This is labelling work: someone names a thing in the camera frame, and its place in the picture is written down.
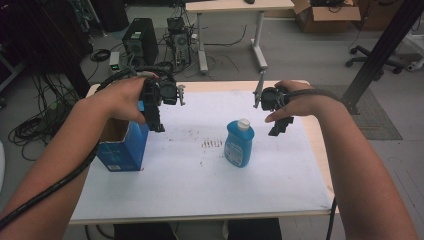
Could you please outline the white-legged desk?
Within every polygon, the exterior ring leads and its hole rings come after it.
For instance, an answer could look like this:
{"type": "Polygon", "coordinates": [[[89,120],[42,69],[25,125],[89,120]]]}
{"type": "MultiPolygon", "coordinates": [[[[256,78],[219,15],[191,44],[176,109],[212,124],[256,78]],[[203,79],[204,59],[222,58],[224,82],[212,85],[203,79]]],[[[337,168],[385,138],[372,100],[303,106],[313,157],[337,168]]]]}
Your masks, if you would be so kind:
{"type": "Polygon", "coordinates": [[[259,71],[268,68],[265,57],[260,48],[260,38],[266,11],[270,10],[293,10],[294,3],[291,0],[252,0],[247,3],[245,0],[210,0],[187,3],[185,8],[188,13],[196,15],[198,29],[198,57],[199,69],[202,74],[206,74],[208,63],[206,58],[205,43],[202,35],[202,24],[215,16],[217,21],[244,21],[247,25],[252,20],[256,24],[255,38],[251,40],[251,48],[257,58],[259,71]]]}

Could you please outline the small white device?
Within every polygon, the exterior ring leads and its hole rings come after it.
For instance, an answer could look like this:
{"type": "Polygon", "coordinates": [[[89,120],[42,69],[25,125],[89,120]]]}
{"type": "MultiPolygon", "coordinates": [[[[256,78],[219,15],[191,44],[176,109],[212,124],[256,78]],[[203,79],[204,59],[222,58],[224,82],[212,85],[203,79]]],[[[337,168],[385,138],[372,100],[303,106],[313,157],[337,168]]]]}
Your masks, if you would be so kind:
{"type": "Polygon", "coordinates": [[[120,53],[113,51],[109,57],[109,69],[111,72],[120,70],[120,53]]]}

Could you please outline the grey floor mat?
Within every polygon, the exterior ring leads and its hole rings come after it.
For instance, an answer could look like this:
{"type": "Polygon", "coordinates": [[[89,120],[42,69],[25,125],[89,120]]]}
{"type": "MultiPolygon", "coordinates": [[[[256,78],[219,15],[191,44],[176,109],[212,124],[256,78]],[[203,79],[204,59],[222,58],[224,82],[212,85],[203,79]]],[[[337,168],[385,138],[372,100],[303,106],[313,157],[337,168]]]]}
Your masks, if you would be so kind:
{"type": "Polygon", "coordinates": [[[402,140],[371,90],[365,91],[351,115],[368,140],[402,140]]]}

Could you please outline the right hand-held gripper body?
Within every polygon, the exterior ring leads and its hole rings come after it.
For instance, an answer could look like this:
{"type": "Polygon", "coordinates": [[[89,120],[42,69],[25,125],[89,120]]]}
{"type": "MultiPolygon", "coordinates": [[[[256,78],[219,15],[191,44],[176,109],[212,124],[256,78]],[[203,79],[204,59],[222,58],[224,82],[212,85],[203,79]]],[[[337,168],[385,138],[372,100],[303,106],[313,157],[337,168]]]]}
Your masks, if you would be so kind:
{"type": "Polygon", "coordinates": [[[264,87],[264,76],[265,70],[261,70],[259,81],[253,92],[253,107],[261,107],[264,111],[283,108],[289,102],[288,90],[285,87],[264,87]]]}

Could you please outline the white table mat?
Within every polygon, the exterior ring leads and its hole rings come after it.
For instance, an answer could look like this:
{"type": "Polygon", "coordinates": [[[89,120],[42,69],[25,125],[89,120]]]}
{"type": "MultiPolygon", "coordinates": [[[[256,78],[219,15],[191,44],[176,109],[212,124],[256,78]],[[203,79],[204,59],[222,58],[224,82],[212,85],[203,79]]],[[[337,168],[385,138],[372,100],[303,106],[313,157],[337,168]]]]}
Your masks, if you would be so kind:
{"type": "Polygon", "coordinates": [[[327,188],[300,119],[277,137],[249,91],[188,92],[164,105],[165,130],[148,136],[142,167],[110,172],[93,161],[74,224],[325,214],[327,188]],[[224,156],[227,125],[254,129],[249,163],[224,156]]]}

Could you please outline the blue bottle with white cap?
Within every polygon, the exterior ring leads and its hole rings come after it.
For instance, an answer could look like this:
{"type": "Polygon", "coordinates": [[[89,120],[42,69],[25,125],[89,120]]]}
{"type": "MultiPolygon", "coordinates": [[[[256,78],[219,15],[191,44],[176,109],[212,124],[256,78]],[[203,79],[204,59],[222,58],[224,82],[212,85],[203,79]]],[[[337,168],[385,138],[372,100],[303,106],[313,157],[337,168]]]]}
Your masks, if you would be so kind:
{"type": "Polygon", "coordinates": [[[234,166],[243,168],[250,160],[255,132],[250,121],[245,118],[230,122],[227,132],[224,156],[234,166]]]}

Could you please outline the person's right leg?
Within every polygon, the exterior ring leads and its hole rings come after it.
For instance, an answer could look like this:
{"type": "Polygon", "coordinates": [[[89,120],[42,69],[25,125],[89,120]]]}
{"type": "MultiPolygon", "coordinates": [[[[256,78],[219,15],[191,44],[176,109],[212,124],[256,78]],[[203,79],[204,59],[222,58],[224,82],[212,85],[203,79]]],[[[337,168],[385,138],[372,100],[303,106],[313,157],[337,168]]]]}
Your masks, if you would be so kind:
{"type": "Polygon", "coordinates": [[[228,240],[282,240],[277,218],[230,220],[228,230],[228,240]]]}

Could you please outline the black office chair base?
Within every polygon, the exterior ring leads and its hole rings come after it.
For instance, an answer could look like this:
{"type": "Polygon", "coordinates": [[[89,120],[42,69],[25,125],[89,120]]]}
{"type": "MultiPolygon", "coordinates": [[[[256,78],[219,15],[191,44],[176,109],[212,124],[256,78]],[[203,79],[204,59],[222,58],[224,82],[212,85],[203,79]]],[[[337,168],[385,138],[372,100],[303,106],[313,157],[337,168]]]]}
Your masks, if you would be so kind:
{"type": "Polygon", "coordinates": [[[374,67],[379,66],[379,70],[376,75],[377,79],[384,75],[385,66],[391,67],[394,74],[400,74],[405,69],[404,64],[391,60],[390,58],[377,60],[372,55],[371,50],[368,50],[360,45],[356,45],[355,47],[351,48],[349,53],[352,55],[352,57],[345,62],[346,67],[352,67],[354,63],[366,63],[368,59],[371,59],[371,64],[374,67]]]}

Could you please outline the person's left hand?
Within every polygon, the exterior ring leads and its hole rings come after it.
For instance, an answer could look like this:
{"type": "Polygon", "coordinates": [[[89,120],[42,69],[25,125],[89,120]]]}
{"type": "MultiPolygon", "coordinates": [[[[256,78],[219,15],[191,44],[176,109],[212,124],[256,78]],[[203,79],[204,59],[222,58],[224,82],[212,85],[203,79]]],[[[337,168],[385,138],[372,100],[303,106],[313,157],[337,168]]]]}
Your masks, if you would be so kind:
{"type": "Polygon", "coordinates": [[[98,93],[80,100],[79,104],[85,104],[84,112],[94,113],[101,120],[115,118],[144,124],[146,120],[138,108],[138,101],[144,82],[155,78],[156,74],[143,72],[141,76],[114,81],[98,93]]]}

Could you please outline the black computer tower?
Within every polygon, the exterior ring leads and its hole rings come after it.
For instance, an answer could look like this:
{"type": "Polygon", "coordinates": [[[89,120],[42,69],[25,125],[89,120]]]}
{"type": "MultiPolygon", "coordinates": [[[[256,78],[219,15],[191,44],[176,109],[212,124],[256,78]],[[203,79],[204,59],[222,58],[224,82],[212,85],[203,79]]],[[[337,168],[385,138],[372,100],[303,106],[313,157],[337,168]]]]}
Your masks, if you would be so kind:
{"type": "Polygon", "coordinates": [[[155,64],[159,49],[153,21],[150,18],[135,18],[129,25],[122,42],[126,52],[141,59],[144,65],[155,64]]]}

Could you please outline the open-sided computer case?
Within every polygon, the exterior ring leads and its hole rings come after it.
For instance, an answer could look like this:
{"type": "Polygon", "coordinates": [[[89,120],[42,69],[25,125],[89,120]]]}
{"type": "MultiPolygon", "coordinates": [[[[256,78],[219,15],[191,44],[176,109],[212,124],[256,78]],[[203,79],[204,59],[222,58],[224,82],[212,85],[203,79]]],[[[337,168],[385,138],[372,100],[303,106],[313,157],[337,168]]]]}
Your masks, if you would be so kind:
{"type": "Polygon", "coordinates": [[[175,65],[180,67],[190,65],[191,36],[189,28],[185,25],[182,17],[168,18],[167,25],[175,65]]]}

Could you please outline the person's right hand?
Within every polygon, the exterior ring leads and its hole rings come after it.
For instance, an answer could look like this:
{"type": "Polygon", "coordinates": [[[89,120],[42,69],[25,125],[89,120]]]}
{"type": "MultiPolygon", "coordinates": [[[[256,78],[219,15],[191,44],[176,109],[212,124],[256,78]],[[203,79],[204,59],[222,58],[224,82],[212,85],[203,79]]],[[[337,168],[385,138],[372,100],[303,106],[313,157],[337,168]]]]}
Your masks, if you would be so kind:
{"type": "Polygon", "coordinates": [[[266,123],[291,116],[315,116],[318,120],[328,118],[343,105],[328,96],[304,94],[294,96],[282,109],[276,110],[265,118],[266,123]]]}

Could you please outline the person's leg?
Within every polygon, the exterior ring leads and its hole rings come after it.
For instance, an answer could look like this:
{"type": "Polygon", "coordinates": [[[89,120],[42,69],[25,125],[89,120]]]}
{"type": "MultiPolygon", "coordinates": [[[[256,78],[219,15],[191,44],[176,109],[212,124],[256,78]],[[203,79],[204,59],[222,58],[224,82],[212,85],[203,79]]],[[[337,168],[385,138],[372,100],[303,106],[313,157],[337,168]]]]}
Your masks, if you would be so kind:
{"type": "Polygon", "coordinates": [[[168,223],[114,224],[115,240],[177,240],[168,223]]]}
{"type": "Polygon", "coordinates": [[[277,218],[230,220],[228,230],[228,240],[282,240],[277,218]]]}

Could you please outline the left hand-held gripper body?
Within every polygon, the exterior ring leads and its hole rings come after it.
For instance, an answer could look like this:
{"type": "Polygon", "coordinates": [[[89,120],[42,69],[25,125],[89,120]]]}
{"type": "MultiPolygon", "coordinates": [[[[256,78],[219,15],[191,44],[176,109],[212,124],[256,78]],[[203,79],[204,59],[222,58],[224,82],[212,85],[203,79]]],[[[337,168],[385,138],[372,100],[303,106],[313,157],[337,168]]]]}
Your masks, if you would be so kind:
{"type": "Polygon", "coordinates": [[[139,99],[145,105],[160,106],[162,103],[176,105],[180,102],[185,105],[184,85],[177,85],[174,81],[149,78],[144,81],[139,99]]]}

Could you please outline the blue cardboard box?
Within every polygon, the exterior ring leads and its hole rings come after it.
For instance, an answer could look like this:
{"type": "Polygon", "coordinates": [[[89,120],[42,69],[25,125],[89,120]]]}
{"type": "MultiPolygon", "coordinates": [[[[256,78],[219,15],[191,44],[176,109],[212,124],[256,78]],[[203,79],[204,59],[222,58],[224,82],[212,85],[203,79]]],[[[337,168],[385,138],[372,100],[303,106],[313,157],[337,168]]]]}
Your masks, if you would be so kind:
{"type": "Polygon", "coordinates": [[[140,171],[148,134],[147,124],[111,118],[100,137],[97,157],[110,172],[140,171]]]}

